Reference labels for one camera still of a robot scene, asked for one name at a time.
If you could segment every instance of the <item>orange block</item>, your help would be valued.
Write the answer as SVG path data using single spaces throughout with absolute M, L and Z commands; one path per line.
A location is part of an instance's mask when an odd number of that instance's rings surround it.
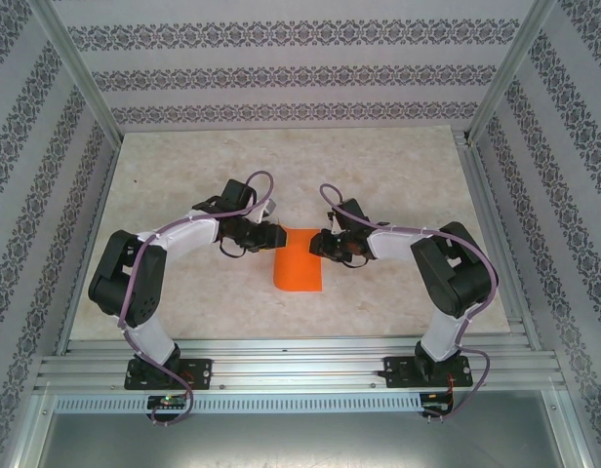
M 320 229 L 289 229 L 287 246 L 274 254 L 274 286 L 282 291 L 322 291 L 321 258 L 309 253 L 311 238 Z

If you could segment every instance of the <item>black mounting bracket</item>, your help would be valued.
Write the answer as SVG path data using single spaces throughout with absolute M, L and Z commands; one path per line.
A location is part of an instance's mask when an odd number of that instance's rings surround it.
M 179 368 L 173 370 L 185 380 L 192 390 L 209 390 L 212 379 L 211 359 L 179 359 Z M 127 366 L 125 390 L 183 390 L 173 378 L 155 378 L 150 373 L 151 365 L 140 358 L 132 359 Z
M 385 379 L 387 388 L 447 387 L 452 378 L 453 387 L 471 387 L 469 361 L 457 356 L 443 363 L 436 363 L 431 375 L 424 376 L 416 366 L 415 356 L 388 356 L 382 360 L 384 370 L 378 372 Z

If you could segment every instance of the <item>striped wall panel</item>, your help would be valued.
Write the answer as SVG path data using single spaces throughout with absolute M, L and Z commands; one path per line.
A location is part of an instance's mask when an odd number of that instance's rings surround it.
M 601 466 L 601 1 L 554 6 L 477 146 Z
M 127 132 L 464 129 L 531 0 L 445 3 L 54 5 Z
M 0 464 L 52 354 L 113 152 L 24 1 L 0 0 Z

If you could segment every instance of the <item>marble-patterned surface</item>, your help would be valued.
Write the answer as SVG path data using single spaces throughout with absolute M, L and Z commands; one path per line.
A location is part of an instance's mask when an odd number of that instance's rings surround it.
M 448 127 L 127 134 L 86 280 L 109 235 L 158 227 L 220 194 L 230 178 L 274 175 L 274 217 L 289 227 L 327 227 L 318 186 L 355 197 L 374 221 L 438 227 L 457 219 L 482 245 Z M 266 188 L 256 179 L 259 195 Z M 322 292 L 282 292 L 274 252 L 222 255 L 202 248 L 168 268 L 159 317 L 176 338 L 422 334 L 432 303 L 416 265 L 370 262 L 349 270 L 323 260 Z M 501 301 L 471 332 L 507 332 Z M 115 322 L 83 291 L 72 339 L 120 339 Z

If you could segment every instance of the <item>wire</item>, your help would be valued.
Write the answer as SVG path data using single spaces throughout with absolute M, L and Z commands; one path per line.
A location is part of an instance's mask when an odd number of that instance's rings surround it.
M 450 402 L 448 402 L 448 406 L 455 402 L 455 380 L 453 379 L 453 375 L 451 373 L 448 374 L 448 395 L 450 395 Z
M 226 256 L 228 256 L 229 258 L 242 258 L 244 256 L 244 254 L 246 253 L 246 248 L 242 251 L 241 254 L 239 255 L 235 255 L 233 253 L 229 253 L 227 252 L 224 247 L 222 246 L 222 239 L 220 239 L 220 244 L 219 244 L 219 250 Z
M 366 266 L 368 264 L 368 261 L 370 261 L 370 260 L 368 258 L 366 258 L 366 261 L 364 261 L 360 265 L 353 265 L 351 263 L 346 263 L 345 261 L 343 261 L 341 264 L 343 266 L 345 266 L 346 268 L 350 268 L 351 270 L 356 270 L 357 268 L 361 268 L 362 266 Z
M 341 200 L 342 200 L 341 192 L 337 187 L 335 187 L 331 183 L 323 183 L 322 185 L 320 185 L 320 195 L 322 195 L 322 198 L 324 198 L 324 200 L 329 204 L 329 206 L 333 210 L 335 210 L 336 212 L 338 212 L 344 216 L 347 216 L 348 218 L 350 218 L 354 221 L 360 222 L 361 224 L 364 224 L 368 227 L 372 227 L 374 229 L 382 230 L 382 231 L 404 232 L 404 233 L 413 234 L 413 235 L 421 234 L 421 235 L 428 235 L 428 236 L 443 237 L 452 242 L 461 244 L 466 249 L 470 250 L 473 254 L 475 254 L 478 258 L 480 258 L 480 261 L 483 263 L 483 265 L 485 265 L 485 268 L 487 269 L 487 273 L 489 274 L 489 279 L 491 281 L 491 290 L 490 290 L 489 294 L 487 295 L 487 297 L 485 298 L 485 300 L 478 307 L 476 307 L 473 311 L 469 312 L 465 316 L 465 320 L 463 321 L 461 328 L 457 332 L 457 337 L 455 338 L 455 345 L 457 346 L 457 348 L 460 351 L 463 351 L 465 353 L 478 354 L 485 359 L 486 365 L 485 365 L 485 369 L 483 370 L 483 374 L 478 379 L 478 382 L 476 382 L 476 385 L 474 385 L 474 388 L 472 388 L 471 392 L 469 392 L 467 397 L 465 397 L 465 399 L 461 402 L 461 404 L 458 407 L 456 407 L 452 412 L 447 414 L 446 416 L 441 416 L 439 413 L 436 413 L 435 411 L 426 410 L 426 412 L 430 412 L 431 414 L 434 413 L 434 415 L 440 416 L 440 418 L 442 420 L 454 417 L 457 413 L 459 413 L 462 410 L 462 408 L 465 405 L 467 405 L 471 401 L 471 399 L 474 397 L 474 395 L 476 395 L 476 393 L 478 392 L 480 387 L 483 386 L 483 384 L 485 383 L 485 379 L 487 378 L 487 375 L 489 374 L 489 370 L 491 368 L 491 359 L 486 352 L 480 351 L 477 349 L 470 349 L 470 348 L 462 347 L 461 339 L 463 338 L 463 335 L 465 334 L 465 330 L 467 330 L 467 327 L 471 323 L 472 319 L 476 315 L 480 314 L 483 310 L 485 310 L 487 308 L 487 306 L 489 304 L 491 304 L 492 300 L 494 300 L 494 296 L 496 295 L 496 291 L 498 290 L 498 279 L 496 277 L 496 270 L 494 269 L 494 266 L 492 265 L 489 258 L 487 258 L 487 256 L 484 253 L 482 253 L 482 251 L 480 251 L 480 249 L 477 249 L 475 246 L 473 246 L 469 242 L 467 242 L 464 239 L 462 239 L 461 237 L 455 236 L 453 234 L 449 234 L 447 232 L 442 232 L 442 231 L 438 231 L 438 230 L 434 230 L 434 229 L 424 229 L 424 228 L 419 229 L 416 227 L 402 227 L 402 226 L 392 226 L 390 224 L 387 224 L 387 225 L 377 224 L 377 223 L 368 221 L 362 217 L 355 216 L 354 214 L 346 212 L 343 209 L 341 209 L 340 207 L 338 207 L 327 196 L 327 194 L 325 193 L 326 188 L 330 188 L 331 190 L 335 191 L 336 194 L 339 196 L 340 203 L 341 203 Z
M 189 378 L 190 380 L 188 380 L 188 382 L 190 382 L 190 383 L 194 382 L 194 375 L 192 375 L 187 370 L 184 370 L 182 373 L 180 373 L 180 375 L 185 375 L 187 378 Z
M 190 403 L 188 404 L 188 407 L 185 410 L 185 412 L 183 412 L 182 414 L 180 414 L 179 416 L 177 416 L 175 419 L 173 419 L 171 421 L 159 421 L 159 420 L 155 419 L 155 412 L 157 412 L 157 410 L 160 407 L 154 408 L 153 411 L 151 412 L 151 421 L 156 426 L 170 426 L 173 424 L 177 424 L 178 422 L 181 422 L 184 419 L 186 419 L 192 412 L 192 409 L 194 408 L 194 393 L 192 392 L 192 387 L 185 380 L 183 380 L 180 376 L 176 375 L 171 370 L 166 369 L 164 366 L 156 363 L 150 357 L 148 357 L 129 335 L 129 328 L 127 326 L 127 323 L 125 322 L 125 317 L 127 317 L 127 311 L 129 310 L 129 305 L 131 302 L 132 294 L 134 292 L 134 285 L 136 283 L 136 277 L 138 276 L 138 270 L 140 268 L 140 262 L 142 260 L 142 256 L 144 255 L 144 251 L 161 234 L 165 233 L 169 229 L 172 229 L 173 227 L 176 227 L 176 226 L 179 226 L 182 224 L 186 224 L 189 222 L 193 222 L 193 221 L 199 221 L 202 219 L 219 219 L 222 217 L 246 215 L 246 214 L 250 213 L 252 210 L 254 210 L 255 208 L 263 205 L 270 198 L 270 195 L 272 194 L 272 190 L 274 189 L 274 178 L 272 177 L 272 174 L 269 173 L 268 171 L 255 171 L 254 173 L 249 175 L 249 178 L 247 178 L 247 180 L 246 180 L 246 184 L 248 185 L 251 182 L 251 180 L 253 180 L 256 176 L 261 176 L 261 175 L 268 177 L 270 185 L 269 185 L 268 190 L 266 191 L 265 195 L 263 197 L 261 197 L 256 203 L 254 203 L 254 205 L 247 207 L 245 209 L 242 209 L 242 210 L 237 210 L 235 212 L 216 213 L 216 214 L 200 214 L 198 216 L 189 216 L 189 217 L 183 217 L 181 219 L 177 219 L 176 221 L 173 221 L 173 222 L 167 224 L 166 226 L 160 227 L 157 231 L 155 231 L 153 234 L 151 234 L 142 243 L 142 245 L 140 246 L 140 249 L 138 250 L 138 253 L 136 254 L 136 259 L 134 260 L 134 266 L 132 267 L 132 275 L 129 279 L 129 283 L 127 284 L 127 290 L 125 291 L 125 298 L 123 299 L 123 305 L 121 307 L 121 314 L 118 317 L 118 328 L 121 329 L 121 332 L 123 333 L 123 336 L 125 337 L 125 340 L 132 347 L 132 349 L 136 352 L 137 356 L 140 357 L 143 361 L 151 364 L 158 370 L 167 374 L 170 378 L 172 378 L 172 379 L 176 380 L 178 383 L 180 383 L 181 386 L 183 388 L 185 388 L 187 396 L 189 397 L 189 400 L 190 400 Z

